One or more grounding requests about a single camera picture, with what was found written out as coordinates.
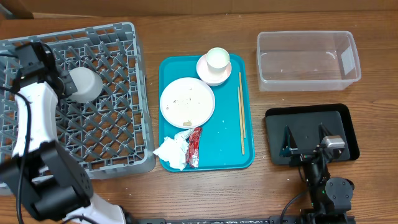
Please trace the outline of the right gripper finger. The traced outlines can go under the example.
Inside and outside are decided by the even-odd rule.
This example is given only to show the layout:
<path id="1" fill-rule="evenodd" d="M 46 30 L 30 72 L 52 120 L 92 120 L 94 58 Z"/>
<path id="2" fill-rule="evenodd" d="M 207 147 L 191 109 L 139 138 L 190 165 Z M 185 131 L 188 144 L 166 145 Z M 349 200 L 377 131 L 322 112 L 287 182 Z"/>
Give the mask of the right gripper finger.
<path id="1" fill-rule="evenodd" d="M 326 128 L 326 126 L 323 123 L 320 123 L 318 125 L 318 132 L 319 132 L 319 138 L 323 139 L 327 136 L 332 136 L 333 134 Z"/>
<path id="2" fill-rule="evenodd" d="M 297 144 L 288 126 L 284 128 L 284 140 L 282 143 L 283 149 L 297 149 Z"/>

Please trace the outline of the grey white bowl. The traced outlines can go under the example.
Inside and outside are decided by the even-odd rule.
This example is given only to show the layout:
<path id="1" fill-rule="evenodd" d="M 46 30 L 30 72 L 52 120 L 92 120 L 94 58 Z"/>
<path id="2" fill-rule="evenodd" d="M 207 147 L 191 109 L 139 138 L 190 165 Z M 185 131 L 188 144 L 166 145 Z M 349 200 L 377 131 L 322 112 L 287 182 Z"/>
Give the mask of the grey white bowl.
<path id="1" fill-rule="evenodd" d="M 69 99 L 78 103 L 87 103 L 99 97 L 103 89 L 103 81 L 96 72 L 89 68 L 78 67 L 70 70 L 70 75 L 77 92 L 69 96 Z"/>

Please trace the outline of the red snack wrapper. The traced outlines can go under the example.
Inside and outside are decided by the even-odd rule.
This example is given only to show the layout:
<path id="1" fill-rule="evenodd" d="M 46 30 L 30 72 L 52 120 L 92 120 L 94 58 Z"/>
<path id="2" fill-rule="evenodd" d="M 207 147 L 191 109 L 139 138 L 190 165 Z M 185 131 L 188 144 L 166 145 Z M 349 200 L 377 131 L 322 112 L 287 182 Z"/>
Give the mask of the red snack wrapper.
<path id="1" fill-rule="evenodd" d="M 188 151 L 186 153 L 186 162 L 192 168 L 199 165 L 199 144 L 202 133 L 202 127 L 196 127 L 188 139 Z"/>

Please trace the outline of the white cup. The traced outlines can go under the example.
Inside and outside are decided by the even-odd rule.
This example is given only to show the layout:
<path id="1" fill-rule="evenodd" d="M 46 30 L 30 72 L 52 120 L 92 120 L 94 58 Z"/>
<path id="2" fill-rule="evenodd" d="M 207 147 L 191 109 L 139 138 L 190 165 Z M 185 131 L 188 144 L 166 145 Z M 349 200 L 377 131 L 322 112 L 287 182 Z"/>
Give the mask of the white cup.
<path id="1" fill-rule="evenodd" d="M 229 53 L 221 47 L 214 47 L 207 52 L 206 62 L 212 72 L 223 72 L 229 64 Z"/>

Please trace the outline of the white napkin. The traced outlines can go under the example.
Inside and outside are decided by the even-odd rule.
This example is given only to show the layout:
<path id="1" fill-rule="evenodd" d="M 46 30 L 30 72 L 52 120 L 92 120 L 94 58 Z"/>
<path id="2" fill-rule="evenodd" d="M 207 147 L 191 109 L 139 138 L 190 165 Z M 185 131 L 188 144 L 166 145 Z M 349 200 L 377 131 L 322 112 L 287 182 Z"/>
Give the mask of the white napkin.
<path id="1" fill-rule="evenodd" d="M 194 129 L 187 129 L 177 133 L 173 138 L 164 137 L 164 142 L 153 153 L 159 159 L 169 162 L 171 168 L 184 170 L 189 146 L 187 139 L 193 131 Z"/>

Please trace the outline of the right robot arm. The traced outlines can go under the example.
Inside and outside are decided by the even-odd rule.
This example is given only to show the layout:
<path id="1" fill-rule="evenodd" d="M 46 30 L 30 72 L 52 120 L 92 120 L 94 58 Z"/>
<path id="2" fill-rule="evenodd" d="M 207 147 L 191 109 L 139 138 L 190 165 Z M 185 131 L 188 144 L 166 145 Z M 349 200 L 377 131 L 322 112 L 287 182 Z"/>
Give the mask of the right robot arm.
<path id="1" fill-rule="evenodd" d="M 290 159 L 289 166 L 298 167 L 307 189 L 299 193 L 284 207 L 280 223 L 354 224 L 351 210 L 354 183 L 342 177 L 332 177 L 327 164 L 337 160 L 345 150 L 345 142 L 332 134 L 323 124 L 318 125 L 320 142 L 313 149 L 299 149 L 288 126 L 284 128 L 281 157 Z M 287 209 L 299 198 L 309 195 L 312 207 L 300 211 L 295 218 L 286 218 Z"/>

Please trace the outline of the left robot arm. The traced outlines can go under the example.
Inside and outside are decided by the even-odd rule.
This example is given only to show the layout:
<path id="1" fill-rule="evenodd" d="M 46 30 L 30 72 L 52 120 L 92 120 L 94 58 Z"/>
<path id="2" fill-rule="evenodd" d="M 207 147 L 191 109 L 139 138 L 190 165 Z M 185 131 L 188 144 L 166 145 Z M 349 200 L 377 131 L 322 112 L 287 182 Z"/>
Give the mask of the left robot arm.
<path id="1" fill-rule="evenodd" d="M 17 219 L 25 208 L 37 221 L 134 223 L 122 207 L 94 193 L 86 171 L 58 141 L 59 100 L 77 92 L 69 72 L 57 67 L 41 42 L 16 47 L 20 69 L 9 92 L 17 103 L 18 134 L 12 158 L 1 164 L 1 181 L 16 196 Z"/>

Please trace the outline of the black tray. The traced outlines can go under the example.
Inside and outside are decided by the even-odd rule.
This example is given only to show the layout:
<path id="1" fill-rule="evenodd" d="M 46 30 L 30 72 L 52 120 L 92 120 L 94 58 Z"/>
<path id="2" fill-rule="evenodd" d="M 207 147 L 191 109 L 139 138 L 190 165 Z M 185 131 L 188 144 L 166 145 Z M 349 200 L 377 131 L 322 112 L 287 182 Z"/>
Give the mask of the black tray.
<path id="1" fill-rule="evenodd" d="M 346 143 L 339 161 L 353 161 L 360 156 L 351 115 L 344 104 L 272 108 L 266 111 L 265 122 L 271 161 L 275 165 L 289 164 L 289 158 L 280 156 L 286 126 L 300 150 L 313 149 L 321 142 L 319 124 L 323 124 Z"/>

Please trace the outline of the teal serving tray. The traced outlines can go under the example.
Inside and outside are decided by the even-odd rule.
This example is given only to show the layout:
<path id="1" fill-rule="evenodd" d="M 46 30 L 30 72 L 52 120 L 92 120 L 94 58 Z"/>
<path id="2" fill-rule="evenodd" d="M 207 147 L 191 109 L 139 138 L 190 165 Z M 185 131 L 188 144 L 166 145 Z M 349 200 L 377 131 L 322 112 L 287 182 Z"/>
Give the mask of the teal serving tray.
<path id="1" fill-rule="evenodd" d="M 159 97 L 165 87 L 174 80 L 183 77 L 199 79 L 196 64 L 200 57 L 201 55 L 186 55 L 163 60 L 159 67 Z M 211 118 L 202 126 L 198 167 L 192 168 L 187 165 L 182 172 L 245 169 L 254 160 L 254 136 L 246 68 L 244 60 L 236 54 L 230 54 L 230 62 L 232 71 L 229 78 L 220 86 L 211 87 L 215 95 L 215 110 Z M 238 87 L 240 80 L 246 125 L 244 154 L 242 153 L 239 124 Z M 180 131 L 183 130 L 166 121 L 159 109 L 159 144 L 163 143 L 164 137 L 172 138 Z"/>

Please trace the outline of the clear plastic bin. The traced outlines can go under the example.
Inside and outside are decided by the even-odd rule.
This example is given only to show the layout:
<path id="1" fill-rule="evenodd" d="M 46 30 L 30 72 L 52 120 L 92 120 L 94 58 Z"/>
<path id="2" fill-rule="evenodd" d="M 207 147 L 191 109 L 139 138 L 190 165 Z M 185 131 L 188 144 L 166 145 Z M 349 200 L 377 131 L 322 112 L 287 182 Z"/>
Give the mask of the clear plastic bin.
<path id="1" fill-rule="evenodd" d="M 340 91 L 361 79 L 349 31 L 261 32 L 256 58 L 261 91 Z"/>

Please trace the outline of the wooden chopstick right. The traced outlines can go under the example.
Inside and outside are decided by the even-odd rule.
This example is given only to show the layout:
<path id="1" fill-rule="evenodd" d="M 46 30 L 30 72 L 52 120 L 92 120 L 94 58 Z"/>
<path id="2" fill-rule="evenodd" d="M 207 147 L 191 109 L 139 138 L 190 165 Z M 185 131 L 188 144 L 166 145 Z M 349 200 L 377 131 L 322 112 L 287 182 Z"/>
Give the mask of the wooden chopstick right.
<path id="1" fill-rule="evenodd" d="M 243 103 L 243 90 L 242 90 L 242 75 L 241 72 L 238 73 L 239 77 L 239 102 L 241 106 L 241 122 L 243 126 L 243 136 L 246 138 L 246 124 L 245 124 L 245 119 L 244 119 L 244 103 Z"/>

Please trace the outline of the grey plastic dish rack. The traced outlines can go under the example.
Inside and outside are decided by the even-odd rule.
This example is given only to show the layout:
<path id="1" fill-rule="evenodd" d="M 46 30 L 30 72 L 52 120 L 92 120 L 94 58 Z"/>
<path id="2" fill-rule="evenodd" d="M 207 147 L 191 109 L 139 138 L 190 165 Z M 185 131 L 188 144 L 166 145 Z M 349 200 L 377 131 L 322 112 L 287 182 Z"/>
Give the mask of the grey plastic dish rack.
<path id="1" fill-rule="evenodd" d="M 62 99 L 55 119 L 60 144 L 92 179 L 148 172 L 155 167 L 154 137 L 146 95 L 144 53 L 130 22 L 1 41 L 1 85 L 8 88 L 20 67 L 16 47 L 42 42 L 58 67 L 85 67 L 103 80 L 97 99 Z"/>

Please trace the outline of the large white plate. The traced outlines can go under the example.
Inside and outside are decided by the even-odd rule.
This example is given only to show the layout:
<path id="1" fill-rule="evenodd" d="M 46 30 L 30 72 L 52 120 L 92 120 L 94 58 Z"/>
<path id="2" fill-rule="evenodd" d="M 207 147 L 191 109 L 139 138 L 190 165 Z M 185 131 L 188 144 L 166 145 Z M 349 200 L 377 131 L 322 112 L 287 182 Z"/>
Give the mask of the large white plate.
<path id="1" fill-rule="evenodd" d="M 160 95 L 160 112 L 172 126 L 191 129 L 205 124 L 215 110 L 212 89 L 197 78 L 184 77 L 168 84 Z"/>

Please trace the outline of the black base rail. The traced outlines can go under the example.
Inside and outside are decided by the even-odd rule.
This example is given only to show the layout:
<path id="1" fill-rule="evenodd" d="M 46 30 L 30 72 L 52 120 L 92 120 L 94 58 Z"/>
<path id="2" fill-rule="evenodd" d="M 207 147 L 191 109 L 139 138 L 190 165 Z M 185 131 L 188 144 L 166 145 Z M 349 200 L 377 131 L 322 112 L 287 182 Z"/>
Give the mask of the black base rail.
<path id="1" fill-rule="evenodd" d="M 279 216 L 270 216 L 268 218 L 243 218 L 243 219 L 201 219 L 201 220 L 166 220 L 164 218 L 134 218 L 133 224 L 280 224 Z M 283 224 L 299 224 L 302 223 L 299 217 L 285 216 Z M 348 217 L 348 224 L 355 224 L 354 217 Z"/>

